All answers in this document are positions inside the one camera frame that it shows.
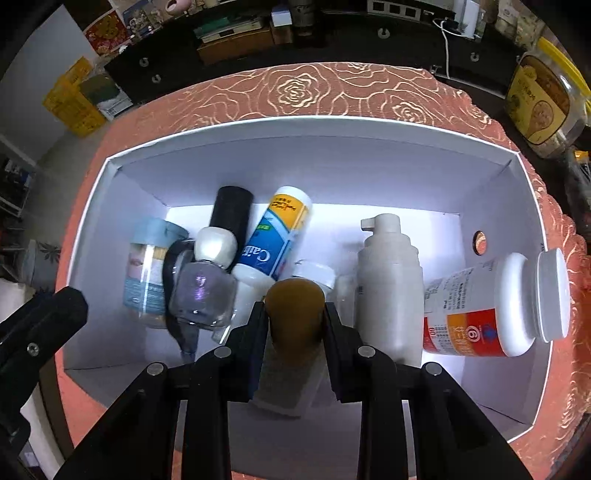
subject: blue label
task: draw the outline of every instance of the blue label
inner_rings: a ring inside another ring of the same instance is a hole
[[[244,247],[239,263],[279,279],[293,245],[292,233],[297,231],[290,232],[278,216],[267,210]]]
[[[164,287],[127,277],[123,305],[143,313],[164,315]]]

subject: orange label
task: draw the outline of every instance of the orange label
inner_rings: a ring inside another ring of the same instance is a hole
[[[269,210],[283,222],[288,230],[296,228],[296,223],[301,225],[308,213],[308,208],[301,201],[284,194],[273,197],[269,204]]]
[[[506,356],[496,330],[495,309],[447,315],[447,325],[425,317],[423,348],[463,356]]]

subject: white cable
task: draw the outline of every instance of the white cable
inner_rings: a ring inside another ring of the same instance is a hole
[[[449,30],[446,30],[445,28],[443,28],[444,22],[445,22],[445,20],[441,20],[441,23],[438,24],[435,22],[435,20],[433,20],[433,25],[435,25],[436,27],[438,27],[441,30],[441,34],[443,35],[443,40],[445,41],[445,73],[447,75],[447,79],[451,80],[449,78],[449,43],[447,42],[446,33],[449,33],[450,35],[455,35],[456,37],[463,37],[464,35],[460,35],[458,33],[450,32]]]

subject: cardboard box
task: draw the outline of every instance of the cardboard box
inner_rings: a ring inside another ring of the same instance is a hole
[[[292,116],[204,127],[131,148],[106,160],[69,270],[69,284],[89,303],[89,318],[64,347],[64,367],[106,406],[148,363],[181,362],[168,332],[134,323],[123,306],[135,225],[156,216],[194,235],[208,224],[217,189],[229,184],[253,192],[258,205],[251,228],[277,187],[307,192],[314,210],[293,259],[320,261],[338,274],[354,272],[367,236],[359,221],[382,212],[400,215],[425,282],[509,252],[533,258],[547,247],[518,154],[438,128]],[[482,256],[472,248],[476,231],[487,238]],[[204,333],[198,354],[214,347]],[[425,353],[423,360],[441,363],[510,440],[535,421],[550,351],[549,343],[536,342],[516,358]],[[361,406],[337,403],[327,385],[298,420],[230,404],[232,468],[263,478],[353,479],[360,425]]]

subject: blue lid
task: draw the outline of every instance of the blue lid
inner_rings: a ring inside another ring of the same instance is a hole
[[[131,242],[168,248],[176,240],[184,240],[188,236],[189,232],[176,223],[167,222],[161,218],[147,217],[135,227]]]

